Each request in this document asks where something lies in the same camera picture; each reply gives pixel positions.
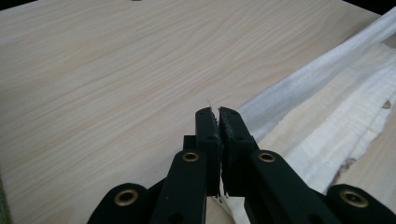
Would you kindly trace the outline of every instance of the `screw hole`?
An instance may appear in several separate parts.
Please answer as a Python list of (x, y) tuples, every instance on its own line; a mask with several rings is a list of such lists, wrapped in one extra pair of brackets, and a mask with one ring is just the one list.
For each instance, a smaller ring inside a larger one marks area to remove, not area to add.
[(136, 202), (139, 194), (135, 189), (124, 189), (114, 198), (114, 203), (118, 206), (127, 206)]
[(323, 224), (324, 223), (323, 219), (317, 215), (309, 215), (308, 221), (309, 221), (309, 223), (312, 223), (312, 224)]
[(216, 140), (216, 139), (218, 139), (216, 136), (208, 136), (207, 137), (207, 140), (210, 140), (210, 141), (213, 141), (213, 140)]
[(265, 162), (273, 162), (275, 161), (276, 157), (270, 153), (263, 152), (259, 154), (259, 159)]
[(182, 223), (183, 216), (180, 213), (174, 213), (171, 216), (169, 216), (168, 221), (172, 224)]
[(183, 155), (183, 161), (198, 161), (199, 155), (194, 152), (188, 152)]
[(369, 202), (366, 198), (350, 189), (340, 190), (340, 196), (344, 200), (344, 202), (349, 203), (350, 205), (355, 207), (363, 208), (369, 205)]

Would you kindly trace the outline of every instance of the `crumpled white fabric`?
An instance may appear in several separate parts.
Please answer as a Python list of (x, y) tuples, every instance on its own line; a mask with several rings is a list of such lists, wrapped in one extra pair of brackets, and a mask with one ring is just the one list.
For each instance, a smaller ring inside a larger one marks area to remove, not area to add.
[[(282, 155), (324, 192), (381, 133), (396, 103), (396, 49), (380, 44), (394, 33), (396, 8), (242, 105), (260, 148)], [(249, 223), (242, 198), (221, 200), (236, 223)]]

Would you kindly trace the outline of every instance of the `black plastic part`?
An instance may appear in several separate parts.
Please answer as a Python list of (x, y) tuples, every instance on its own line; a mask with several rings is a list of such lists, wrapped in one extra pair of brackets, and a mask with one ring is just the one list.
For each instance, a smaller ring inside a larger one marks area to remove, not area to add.
[(224, 144), (221, 174), (224, 191), (230, 196), (244, 197), (250, 186), (246, 162), (250, 153), (259, 147), (239, 113), (234, 110), (219, 109), (219, 129)]
[(396, 7), (395, 0), (375, 0), (375, 1), (367, 1), (367, 0), (344, 0), (352, 5), (357, 7), (362, 7), (364, 9), (375, 12), (379, 15), (384, 15), (393, 7)]
[(275, 152), (254, 151), (250, 155), (250, 164), (248, 173), (274, 223), (341, 223)]
[(195, 113), (196, 149), (207, 157), (207, 196), (219, 196), (221, 153), (223, 145), (212, 108)]
[(396, 216), (385, 205), (364, 190), (349, 185), (330, 187), (326, 203), (343, 223), (396, 223)]
[(273, 224), (270, 210), (257, 192), (245, 197), (245, 210), (250, 224)]
[(122, 184), (108, 192), (88, 224), (141, 224), (149, 221), (149, 193), (136, 184)]
[(176, 154), (150, 224), (205, 223), (206, 155), (199, 150)]

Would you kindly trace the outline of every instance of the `white cloth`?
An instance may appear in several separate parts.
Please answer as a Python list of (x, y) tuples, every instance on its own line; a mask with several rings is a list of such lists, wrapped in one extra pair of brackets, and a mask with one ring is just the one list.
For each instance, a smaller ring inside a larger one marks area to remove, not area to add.
[[(260, 148), (325, 191), (339, 167), (381, 133), (396, 103), (396, 50), (379, 44), (395, 32), (396, 8), (242, 105)], [(221, 200), (236, 223), (249, 223), (243, 199)]]

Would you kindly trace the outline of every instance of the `wood grain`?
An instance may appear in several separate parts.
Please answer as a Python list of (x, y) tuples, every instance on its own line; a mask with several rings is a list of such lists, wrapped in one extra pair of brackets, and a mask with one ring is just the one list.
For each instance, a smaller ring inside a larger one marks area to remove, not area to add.
[(166, 176), (196, 110), (237, 108), (376, 18), (335, 0), (1, 11), (0, 170), (14, 223), (86, 223), (111, 188)]
[(366, 154), (342, 173), (337, 181), (337, 184), (359, 186), (393, 213), (396, 213), (395, 124), (396, 113), (393, 111), (384, 131), (374, 140)]

